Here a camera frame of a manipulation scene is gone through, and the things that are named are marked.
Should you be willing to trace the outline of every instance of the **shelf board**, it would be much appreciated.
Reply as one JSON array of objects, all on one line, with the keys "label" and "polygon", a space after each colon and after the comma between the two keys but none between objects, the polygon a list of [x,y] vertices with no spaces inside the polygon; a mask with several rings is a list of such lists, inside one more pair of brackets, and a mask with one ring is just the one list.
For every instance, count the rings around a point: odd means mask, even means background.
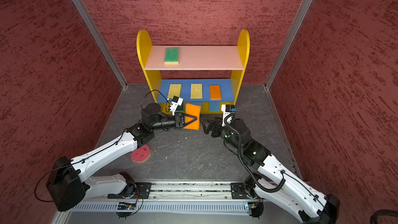
[{"label": "shelf board", "polygon": [[[164,64],[166,48],[177,47],[178,64]],[[243,70],[237,46],[152,46],[145,70]]]},{"label": "shelf board", "polygon": [[[191,84],[201,83],[202,94],[201,99],[191,99]],[[213,102],[210,100],[210,85],[220,85],[221,100],[215,102],[234,102],[234,94],[232,92],[231,80],[230,79],[165,79],[162,80],[160,86],[160,92],[167,97],[169,93],[170,84],[181,84],[180,97],[184,99],[184,102]],[[166,100],[159,94],[158,103],[165,103]]]}]

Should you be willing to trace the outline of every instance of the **yellow shelf frame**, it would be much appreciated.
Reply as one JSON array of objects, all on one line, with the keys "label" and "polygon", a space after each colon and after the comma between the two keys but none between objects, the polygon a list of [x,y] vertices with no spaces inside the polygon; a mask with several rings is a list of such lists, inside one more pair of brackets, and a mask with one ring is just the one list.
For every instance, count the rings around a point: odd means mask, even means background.
[{"label": "yellow shelf frame", "polygon": [[[236,100],[238,99],[238,94],[240,90],[240,86],[242,84],[243,76],[245,74],[246,66],[249,60],[249,51],[250,51],[250,38],[249,32],[247,30],[242,30],[239,34],[238,44],[236,45],[239,51],[239,56],[242,61],[242,70],[232,70],[231,72],[231,85],[232,92],[234,94],[234,102],[220,102],[222,104],[236,104]],[[138,59],[141,64],[142,71],[144,72],[145,78],[147,79],[149,89],[159,90],[162,85],[162,76],[160,75],[160,70],[146,70],[145,65],[147,64],[149,54],[152,49],[152,41],[149,36],[149,33],[146,30],[140,30],[137,35],[137,54]],[[158,102],[159,92],[152,92],[153,99],[155,102]],[[166,103],[159,103],[162,106],[162,111],[166,109]],[[202,114],[206,113],[221,113],[221,111],[210,112],[209,111],[209,103],[202,102]]]}]

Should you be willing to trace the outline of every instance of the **pink shelf board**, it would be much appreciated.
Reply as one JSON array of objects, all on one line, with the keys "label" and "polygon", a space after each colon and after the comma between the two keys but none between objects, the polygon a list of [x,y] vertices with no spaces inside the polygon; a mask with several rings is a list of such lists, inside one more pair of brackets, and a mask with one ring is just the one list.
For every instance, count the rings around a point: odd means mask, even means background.
[{"label": "pink shelf board", "polygon": [[[178,64],[164,64],[166,48],[177,47]],[[152,46],[146,70],[243,70],[236,46]]]}]

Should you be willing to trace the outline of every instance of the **gray floor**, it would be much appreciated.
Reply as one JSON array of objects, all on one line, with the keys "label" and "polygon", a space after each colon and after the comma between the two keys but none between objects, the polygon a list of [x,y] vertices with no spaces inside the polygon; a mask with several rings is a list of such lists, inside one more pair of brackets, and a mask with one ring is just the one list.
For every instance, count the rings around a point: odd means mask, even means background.
[{"label": "gray floor", "polygon": [[[146,84],[130,84],[117,109],[111,126],[97,146],[119,136],[124,128],[140,118],[142,98],[149,92]],[[144,102],[153,102],[148,95]],[[242,118],[251,129],[251,136],[267,147],[287,168],[292,163],[279,135],[266,93],[260,85],[242,85],[236,103],[237,118]],[[244,180],[248,173],[237,157],[222,144],[221,138],[212,138],[199,130],[155,131],[148,142],[152,154],[144,163],[135,163],[126,154],[99,170],[96,176],[128,172],[138,180]]]}]

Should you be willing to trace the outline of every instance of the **shelf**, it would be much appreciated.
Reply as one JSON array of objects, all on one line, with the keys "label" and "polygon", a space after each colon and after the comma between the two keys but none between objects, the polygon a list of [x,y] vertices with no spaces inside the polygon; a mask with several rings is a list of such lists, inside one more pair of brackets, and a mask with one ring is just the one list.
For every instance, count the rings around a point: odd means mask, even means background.
[{"label": "shelf", "polygon": [[[178,64],[164,64],[166,48],[178,48]],[[152,46],[146,70],[243,70],[237,46]]]},{"label": "shelf", "polygon": [[[179,48],[179,64],[165,65],[166,48]],[[166,100],[170,84],[181,84],[181,97],[186,103],[201,104],[201,113],[215,111],[218,105],[236,104],[240,85],[249,59],[250,39],[247,30],[241,30],[236,46],[153,46],[149,33],[140,30],[137,34],[137,55],[142,71],[155,102],[166,112]],[[166,79],[162,80],[161,70],[231,70],[231,79]],[[191,84],[201,83],[203,98],[191,99]],[[220,85],[221,100],[210,100],[210,85]]]},{"label": "shelf", "polygon": [[[202,94],[201,99],[191,99],[191,84],[201,83]],[[234,94],[232,92],[231,79],[165,79],[162,80],[160,92],[167,97],[170,84],[181,84],[180,97],[184,102],[234,102]],[[221,100],[210,100],[210,85],[220,85]],[[159,94],[158,103],[166,103],[166,100]]]}]

